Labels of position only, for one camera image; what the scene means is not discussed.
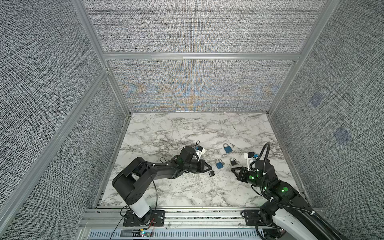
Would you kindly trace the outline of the blue padlock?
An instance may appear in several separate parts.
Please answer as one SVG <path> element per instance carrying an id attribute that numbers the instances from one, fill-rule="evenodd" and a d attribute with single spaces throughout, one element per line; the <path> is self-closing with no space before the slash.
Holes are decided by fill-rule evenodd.
<path id="1" fill-rule="evenodd" d="M 225 166 L 225 163 L 221 159 L 217 159 L 215 161 L 215 164 L 218 170 L 224 168 Z"/>
<path id="2" fill-rule="evenodd" d="M 229 153 L 233 152 L 232 147 L 229 144 L 227 144 L 227 143 L 223 144 L 223 149 L 226 152 L 226 154 L 229 154 Z"/>

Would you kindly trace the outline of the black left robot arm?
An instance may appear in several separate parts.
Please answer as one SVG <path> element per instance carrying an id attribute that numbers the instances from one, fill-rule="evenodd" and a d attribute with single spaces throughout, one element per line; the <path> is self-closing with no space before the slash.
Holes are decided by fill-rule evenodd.
<path id="1" fill-rule="evenodd" d="M 213 170 L 198 151 L 198 147 L 185 146 L 178 155 L 164 163 L 152 163 L 137 157 L 115 176 L 112 186 L 134 216 L 147 221 L 157 209 L 149 206 L 144 193 L 155 180 L 174 180 L 184 173 L 204 174 Z"/>

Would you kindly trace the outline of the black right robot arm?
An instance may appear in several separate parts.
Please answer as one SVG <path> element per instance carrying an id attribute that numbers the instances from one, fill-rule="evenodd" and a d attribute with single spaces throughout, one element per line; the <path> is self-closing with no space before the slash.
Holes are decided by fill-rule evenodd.
<path id="1" fill-rule="evenodd" d="M 278 232 L 289 233 L 297 240 L 345 240 L 300 193 L 279 180 L 269 160 L 253 162 L 253 168 L 237 167 L 231 171 L 238 181 L 251 184 L 266 202 L 256 210 L 241 215 L 248 226 L 254 226 L 262 240 L 277 238 Z"/>

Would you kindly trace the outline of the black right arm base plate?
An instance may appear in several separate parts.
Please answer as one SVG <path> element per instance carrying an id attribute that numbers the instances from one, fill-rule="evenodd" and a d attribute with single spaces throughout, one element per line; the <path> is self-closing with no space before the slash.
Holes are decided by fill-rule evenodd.
<path id="1" fill-rule="evenodd" d="M 263 210 L 243 210 L 240 215 L 244 218 L 246 226 L 270 223 L 270 216 Z"/>

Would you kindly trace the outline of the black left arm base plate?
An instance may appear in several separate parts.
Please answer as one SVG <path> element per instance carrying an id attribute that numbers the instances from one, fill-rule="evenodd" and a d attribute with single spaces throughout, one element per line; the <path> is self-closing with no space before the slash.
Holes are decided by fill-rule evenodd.
<path id="1" fill-rule="evenodd" d="M 124 217 L 124 227 L 163 227 L 165 221 L 164 210 L 150 210 L 142 218 L 139 218 L 133 211 L 127 211 Z"/>

